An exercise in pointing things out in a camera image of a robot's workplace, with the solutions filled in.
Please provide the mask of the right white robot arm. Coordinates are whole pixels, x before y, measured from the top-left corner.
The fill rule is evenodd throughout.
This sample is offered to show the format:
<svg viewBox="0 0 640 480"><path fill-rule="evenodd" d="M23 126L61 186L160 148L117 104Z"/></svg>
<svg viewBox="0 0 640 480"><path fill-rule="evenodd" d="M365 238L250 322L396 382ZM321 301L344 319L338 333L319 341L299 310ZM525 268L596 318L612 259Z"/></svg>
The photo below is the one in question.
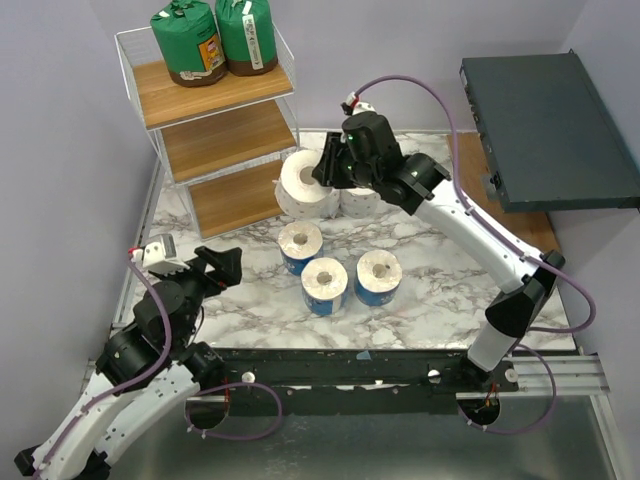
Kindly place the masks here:
<svg viewBox="0 0 640 480"><path fill-rule="evenodd" d="M313 178L335 189L368 188L381 199L430 224L460 246L496 283L486 324L460 367L460 379L480 392L521 340L551 296L564 257L518 239L473 201L462 202L449 171L424 153L406 155L388 120L373 111L348 117L326 135Z"/></svg>

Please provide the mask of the green roll white label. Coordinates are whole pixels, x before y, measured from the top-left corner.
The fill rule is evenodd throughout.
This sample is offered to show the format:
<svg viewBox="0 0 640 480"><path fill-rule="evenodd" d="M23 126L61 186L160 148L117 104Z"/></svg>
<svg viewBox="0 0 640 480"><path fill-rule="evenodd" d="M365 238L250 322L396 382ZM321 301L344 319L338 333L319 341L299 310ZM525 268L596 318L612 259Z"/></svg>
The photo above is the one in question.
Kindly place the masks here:
<svg viewBox="0 0 640 480"><path fill-rule="evenodd" d="M267 0L219 0L215 15L228 70L233 75L262 75L275 68L278 56Z"/></svg>

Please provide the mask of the green roll orange label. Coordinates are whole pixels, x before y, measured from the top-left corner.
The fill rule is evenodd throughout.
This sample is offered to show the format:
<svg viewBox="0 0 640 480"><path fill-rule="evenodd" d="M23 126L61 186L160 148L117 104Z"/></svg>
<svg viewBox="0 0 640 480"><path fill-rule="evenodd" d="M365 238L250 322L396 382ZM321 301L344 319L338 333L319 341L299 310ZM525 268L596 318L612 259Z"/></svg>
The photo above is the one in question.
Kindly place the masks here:
<svg viewBox="0 0 640 480"><path fill-rule="evenodd" d="M226 75L226 60L208 3L171 1L152 16L150 26L174 83L208 86Z"/></svg>

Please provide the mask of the white patterned roll blue dots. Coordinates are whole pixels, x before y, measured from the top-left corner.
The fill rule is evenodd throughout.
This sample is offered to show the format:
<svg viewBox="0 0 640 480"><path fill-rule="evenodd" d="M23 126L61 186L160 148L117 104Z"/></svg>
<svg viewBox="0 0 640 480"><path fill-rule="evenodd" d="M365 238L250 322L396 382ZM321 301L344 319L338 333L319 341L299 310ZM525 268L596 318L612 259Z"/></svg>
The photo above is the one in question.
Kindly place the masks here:
<svg viewBox="0 0 640 480"><path fill-rule="evenodd" d="M313 176L321 153L300 150L289 155L275 184L275 197L281 210L298 219L321 218L331 210L332 189L322 186Z"/></svg>

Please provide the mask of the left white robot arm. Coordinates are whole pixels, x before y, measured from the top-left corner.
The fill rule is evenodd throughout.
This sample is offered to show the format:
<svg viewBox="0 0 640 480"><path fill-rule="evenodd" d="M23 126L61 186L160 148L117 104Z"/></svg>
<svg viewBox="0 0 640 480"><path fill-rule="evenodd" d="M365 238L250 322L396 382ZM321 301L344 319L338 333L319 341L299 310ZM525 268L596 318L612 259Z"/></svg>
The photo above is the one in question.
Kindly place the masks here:
<svg viewBox="0 0 640 480"><path fill-rule="evenodd" d="M242 250L195 249L177 257L170 236L129 251L128 266L145 286L134 319L113 334L72 410L42 444L14 463L29 479L105 479L128 445L176 404L214 393L223 360L193 342L203 303L242 280Z"/></svg>

